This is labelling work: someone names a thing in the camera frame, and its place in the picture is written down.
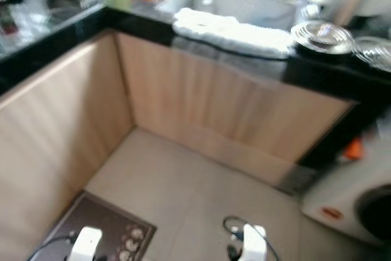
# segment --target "power cord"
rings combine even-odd
[[[69,235],[63,235],[61,237],[52,238],[51,240],[48,240],[46,243],[42,244],[37,249],[35,249],[34,252],[26,259],[26,261],[31,261],[35,257],[35,255],[43,248],[49,246],[50,244],[56,243],[58,241],[69,241],[70,244],[74,244],[78,236],[79,236],[78,233],[70,233]]]
[[[280,260],[281,260],[280,257],[278,256],[276,250],[273,248],[272,244],[270,243],[270,241],[269,241],[266,237],[264,237],[264,236],[263,236],[263,235],[254,227],[254,225],[252,225],[251,223],[249,223],[249,222],[246,221],[245,219],[240,218],[240,217],[238,217],[238,216],[233,216],[233,215],[227,216],[227,217],[225,217],[225,218],[223,219],[223,221],[222,221],[222,226],[223,226],[223,228],[224,228],[230,235],[236,235],[236,234],[235,234],[234,232],[232,232],[231,229],[228,227],[228,225],[227,225],[227,222],[228,222],[228,221],[239,221],[239,222],[241,222],[241,223],[243,223],[243,224],[248,224],[248,225],[250,225],[250,226],[251,226],[253,229],[255,229],[255,231],[262,237],[262,239],[265,240],[266,245],[268,246],[268,248],[270,249],[270,251],[273,253],[275,260],[276,260],[276,261],[280,261]]]

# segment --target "cabinet door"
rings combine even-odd
[[[0,259],[23,260],[132,125],[110,35],[2,97]]]
[[[269,183],[349,103],[119,35],[136,123]]]

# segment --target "beige tile floor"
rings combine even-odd
[[[264,226],[282,260],[356,260],[366,249],[302,216],[292,198],[141,129],[87,190],[158,227],[145,261],[228,261],[227,215]]]

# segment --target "stainless steel bowl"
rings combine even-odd
[[[376,37],[356,39],[354,54],[371,68],[391,73],[391,41]]]
[[[354,40],[350,32],[325,21],[307,21],[291,29],[293,40],[317,53],[330,55],[350,54]]]

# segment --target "white towel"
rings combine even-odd
[[[174,19],[173,29],[178,35],[242,54],[286,59],[293,44],[289,32],[241,24],[234,17],[184,8]]]

